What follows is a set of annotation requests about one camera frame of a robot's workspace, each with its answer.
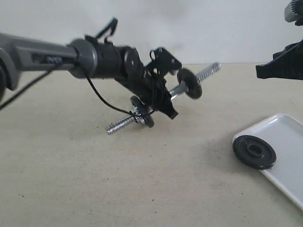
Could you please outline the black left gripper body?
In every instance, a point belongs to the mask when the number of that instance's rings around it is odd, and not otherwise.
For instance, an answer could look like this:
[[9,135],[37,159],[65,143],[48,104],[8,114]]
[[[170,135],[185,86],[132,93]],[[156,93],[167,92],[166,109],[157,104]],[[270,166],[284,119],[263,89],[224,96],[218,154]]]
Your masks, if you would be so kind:
[[153,72],[149,72],[145,67],[124,79],[123,86],[153,109],[159,111],[172,109],[166,80]]

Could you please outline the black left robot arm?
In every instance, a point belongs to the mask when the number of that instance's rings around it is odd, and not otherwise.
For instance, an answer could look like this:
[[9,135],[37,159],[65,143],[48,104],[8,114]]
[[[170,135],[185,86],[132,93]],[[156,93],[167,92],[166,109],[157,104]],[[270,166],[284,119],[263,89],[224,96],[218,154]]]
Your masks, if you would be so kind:
[[181,68],[167,64],[160,75],[153,73],[150,62],[141,62],[130,46],[100,43],[86,36],[61,45],[14,35],[0,35],[0,95],[15,90],[24,71],[67,70],[75,78],[114,79],[137,95],[144,104],[174,119],[177,111],[165,86],[164,75]]

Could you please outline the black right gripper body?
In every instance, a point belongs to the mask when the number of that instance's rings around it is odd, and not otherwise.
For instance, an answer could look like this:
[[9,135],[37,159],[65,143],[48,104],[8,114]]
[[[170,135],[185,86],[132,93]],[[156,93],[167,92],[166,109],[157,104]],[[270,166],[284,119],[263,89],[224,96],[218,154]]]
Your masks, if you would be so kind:
[[256,65],[259,79],[303,79],[303,43],[290,44],[283,51],[273,54],[273,60]]

